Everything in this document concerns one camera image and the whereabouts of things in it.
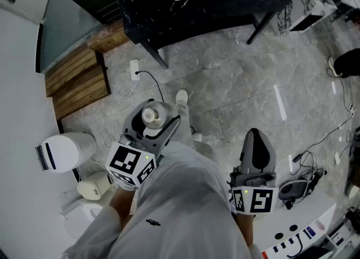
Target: marble floor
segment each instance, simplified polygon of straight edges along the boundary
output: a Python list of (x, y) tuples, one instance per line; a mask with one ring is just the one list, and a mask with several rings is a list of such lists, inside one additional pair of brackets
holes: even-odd
[[(251, 45), (246, 40), (253, 26), (226, 29), (188, 39), (165, 47), (161, 53), (169, 64), (164, 70), (148, 56), (139, 63), (159, 81), (166, 102), (174, 103), (176, 92), (184, 88), (189, 94), (190, 121), (211, 145), (226, 176), (239, 164), (239, 156), (246, 132), (256, 127), (271, 140), (277, 154), (277, 183), (296, 180), (289, 172), (289, 161), (311, 144), (338, 127), (349, 117), (349, 82), (326, 74), (327, 58), (337, 57), (353, 48), (360, 48), (359, 27), (343, 21), (318, 24), (304, 34), (277, 37), (271, 27)], [(105, 163), (108, 150), (104, 137), (111, 133), (119, 138), (116, 121), (121, 130), (130, 110), (145, 99), (161, 100), (155, 82), (147, 74), (133, 91), (134, 96), (122, 97), (122, 89), (134, 86), (129, 61), (141, 59), (147, 52), (140, 45), (129, 42), (107, 54), (105, 63), (112, 95), (62, 120), (65, 132), (91, 133), (98, 145), (93, 159)], [(355, 116), (328, 140), (312, 148), (317, 165), (328, 174), (319, 188), (338, 202), (333, 222), (344, 213), (350, 202), (344, 195), (348, 174), (348, 150), (339, 165), (334, 153), (346, 147), (346, 132), (360, 125), (360, 79), (351, 77)], [(105, 140), (110, 146), (111, 138)], [(305, 164), (312, 164), (308, 157)], [(293, 165), (293, 173), (298, 166)], [(82, 176), (100, 170), (87, 162)]]

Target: wooden plank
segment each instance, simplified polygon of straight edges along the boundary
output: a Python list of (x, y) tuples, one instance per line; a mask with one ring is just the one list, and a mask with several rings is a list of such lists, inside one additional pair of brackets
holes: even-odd
[(90, 48), (104, 54), (129, 41), (129, 38), (125, 35), (124, 31), (121, 30), (94, 43)]
[(129, 41), (124, 33), (123, 22), (120, 20), (91, 36), (88, 40), (88, 47), (100, 53), (107, 53)]
[(75, 102), (81, 100), (83, 97), (86, 97), (89, 94), (94, 93), (96, 90), (99, 90), (99, 89), (101, 89), (103, 87), (106, 87), (105, 80), (100, 80), (100, 81), (88, 86), (87, 88), (85, 88), (81, 92), (74, 94), (71, 98), (68, 98), (68, 100), (66, 100), (60, 106), (58, 106), (56, 108), (56, 110), (59, 111), (59, 112), (62, 112), (64, 109), (71, 106)]
[(75, 63), (81, 57), (85, 56), (87, 53), (91, 52), (91, 49), (87, 47), (86, 44), (81, 45), (77, 49), (73, 50), (70, 54), (65, 56), (60, 60), (54, 67), (52, 67), (49, 72), (45, 74), (45, 81), (50, 82), (56, 76), (58, 76), (64, 69), (66, 69), (71, 64)]
[(46, 84), (46, 89), (51, 88), (54, 84), (56, 84), (60, 79), (62, 79), (64, 76), (68, 75), (69, 73), (71, 73), (71, 71), (73, 71), (75, 68), (77, 68), (79, 65), (84, 64), (86, 61), (90, 60), (91, 58), (95, 57), (95, 52), (94, 50), (91, 50), (85, 54), (84, 56), (80, 57), (79, 59), (77, 59), (75, 62), (73, 62), (72, 64), (68, 65), (66, 63), (66, 65), (64, 65), (63, 67), (59, 68), (59, 71), (56, 72), (56, 76), (53, 77), (50, 81), (45, 81)]
[(61, 111), (55, 110), (55, 116), (57, 120), (60, 120), (73, 112), (78, 111), (81, 108), (84, 108), (85, 106), (88, 106), (104, 97), (109, 95), (106, 86), (90, 93), (86, 97), (81, 98), (77, 102), (74, 102), (72, 105), (68, 106), (68, 108), (62, 109)]
[(70, 82), (71, 80), (76, 80), (76, 76), (79, 75), (81, 72), (91, 68), (94, 65), (98, 65), (96, 57), (91, 58), (90, 60), (86, 61), (84, 64), (78, 66), (76, 69), (72, 70), (69, 74), (62, 77), (58, 82), (56, 82), (53, 86), (51, 86), (46, 91), (46, 95), (50, 97), (56, 91), (60, 90), (62, 87), (65, 88), (65, 83)]
[(60, 93), (56, 93), (52, 98), (54, 108), (57, 108), (66, 101), (71, 100), (71, 98), (77, 93), (81, 93), (99, 81), (105, 81), (101, 66), (97, 66), (92, 72), (88, 72), (86, 75), (81, 76), (79, 80), (72, 82), (71, 87), (68, 88), (68, 85), (66, 85), (66, 89), (63, 89)]

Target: power outlet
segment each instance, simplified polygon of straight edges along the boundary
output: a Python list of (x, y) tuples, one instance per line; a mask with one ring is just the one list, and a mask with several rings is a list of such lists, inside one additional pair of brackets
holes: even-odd
[(135, 72), (139, 72), (139, 60), (131, 60), (130, 61), (130, 72), (131, 72), (131, 80), (139, 81), (140, 76), (135, 74)]

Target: gray pants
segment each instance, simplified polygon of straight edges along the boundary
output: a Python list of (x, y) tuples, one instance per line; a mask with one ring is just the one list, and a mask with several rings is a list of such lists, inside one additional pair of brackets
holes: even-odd
[(203, 142), (193, 141), (189, 123), (189, 107), (187, 104), (180, 102), (175, 105), (175, 108), (181, 117), (181, 122), (171, 141), (180, 142), (181, 144), (198, 151), (201, 155), (209, 158), (210, 160), (217, 162), (214, 149), (210, 145)]

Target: shoe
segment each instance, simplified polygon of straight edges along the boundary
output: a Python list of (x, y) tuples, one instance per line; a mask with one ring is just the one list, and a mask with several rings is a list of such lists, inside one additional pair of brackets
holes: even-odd
[(200, 134), (200, 133), (192, 134), (192, 140), (197, 141), (197, 142), (202, 142), (202, 140), (203, 140), (202, 134)]
[(184, 89), (181, 89), (177, 92), (176, 94), (176, 104), (181, 102), (181, 103), (187, 103), (187, 100), (189, 99), (189, 96), (187, 94), (187, 92)]
[(334, 75), (334, 77), (338, 77), (339, 75), (336, 73), (335, 69), (334, 69), (334, 58), (333, 57), (329, 57), (327, 59), (327, 63), (328, 66), (330, 67), (332, 74)]

